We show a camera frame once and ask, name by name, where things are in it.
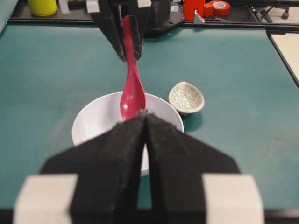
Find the chair wheel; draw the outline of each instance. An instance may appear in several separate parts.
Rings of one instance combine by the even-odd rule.
[[[289,18],[289,13],[288,12],[283,13],[281,18],[287,20]]]

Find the floor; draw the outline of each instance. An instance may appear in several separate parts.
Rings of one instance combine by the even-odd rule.
[[[269,16],[272,18],[273,22],[276,23],[299,23],[299,7],[290,8],[289,18],[287,20],[281,18],[284,12],[284,9],[273,8],[269,11]]]

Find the red tape roll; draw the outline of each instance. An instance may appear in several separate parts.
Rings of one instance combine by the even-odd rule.
[[[216,1],[211,1],[209,3],[212,4],[214,7],[213,15],[228,15],[229,14],[230,5],[227,2],[216,0]]]

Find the red object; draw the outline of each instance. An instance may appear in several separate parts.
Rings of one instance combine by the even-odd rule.
[[[195,5],[196,5],[197,13],[198,13],[201,17],[204,17],[204,5],[205,5],[205,0],[195,0]]]
[[[122,24],[128,76],[121,96],[121,115],[124,120],[127,120],[134,117],[140,110],[145,109],[145,94],[139,78],[137,61],[135,60],[129,15],[125,16]]]
[[[195,10],[203,17],[205,0],[184,0],[184,16],[185,20],[194,21]]]
[[[213,15],[228,15],[229,14],[230,5],[227,2],[216,0],[216,1],[211,1],[209,3],[212,4],[214,7]]]
[[[206,3],[204,6],[204,17],[209,17],[213,15],[214,7],[210,3]]]

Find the bowl rim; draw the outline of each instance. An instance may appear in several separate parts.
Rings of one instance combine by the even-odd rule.
[[[97,100],[103,99],[103,98],[105,98],[105,97],[109,97],[109,96],[111,96],[111,95],[117,95],[117,94],[122,94],[122,93],[123,93],[122,91],[120,91],[120,92],[113,92],[113,93],[109,93],[109,94],[106,94],[106,95],[104,95],[104,96],[98,97],[98,98],[92,100],[91,102],[89,102],[88,104],[86,104],[86,105],[80,110],[80,112],[76,115],[76,118],[74,119],[73,124],[72,124],[72,127],[71,127],[71,140],[72,140],[74,146],[78,146],[78,145],[80,145],[80,144],[82,144],[82,143],[85,142],[85,141],[84,141],[84,142],[80,142],[80,143],[75,144],[74,136],[73,136],[73,133],[74,133],[74,125],[75,125],[75,123],[76,123],[76,120],[77,120],[77,118],[81,115],[81,113],[83,113],[84,109],[85,109],[86,107],[88,107],[88,105],[94,103],[94,102],[97,101]],[[180,121],[180,125],[181,125],[181,130],[180,130],[180,131],[184,133],[185,130],[184,130],[184,123],[183,123],[183,120],[182,120],[180,114],[178,113],[178,111],[176,110],[176,108],[175,108],[173,105],[171,105],[170,103],[168,103],[166,100],[164,100],[164,99],[162,99],[162,98],[160,98],[160,97],[158,97],[158,96],[155,96],[155,95],[153,95],[153,94],[145,93],[145,95],[149,95],[149,96],[154,97],[154,98],[156,98],[156,99],[158,99],[158,100],[164,101],[166,104],[168,104],[168,105],[174,110],[174,112],[177,114],[177,116],[179,117],[179,121]]]
[[[188,110],[181,110],[180,108],[175,107],[175,106],[171,103],[171,101],[170,101],[170,96],[173,94],[173,93],[172,93],[172,92],[173,92],[173,89],[176,88],[177,86],[182,85],[182,84],[188,84],[188,85],[192,86],[192,87],[199,93],[199,95],[200,95],[201,98],[202,98],[202,103],[199,105],[199,107],[198,107],[195,111],[190,112],[190,111],[188,111]],[[170,103],[170,104],[171,104],[171,105],[172,105],[178,112],[183,113],[183,114],[196,113],[196,112],[200,111],[200,110],[204,107],[204,105],[205,105],[205,98],[204,98],[204,96],[202,95],[201,91],[200,91],[196,86],[194,86],[194,85],[192,85],[191,83],[188,83],[188,82],[179,82],[178,84],[176,84],[175,86],[173,86],[172,89],[170,90],[169,94],[168,94],[168,101],[169,101],[169,103]]]

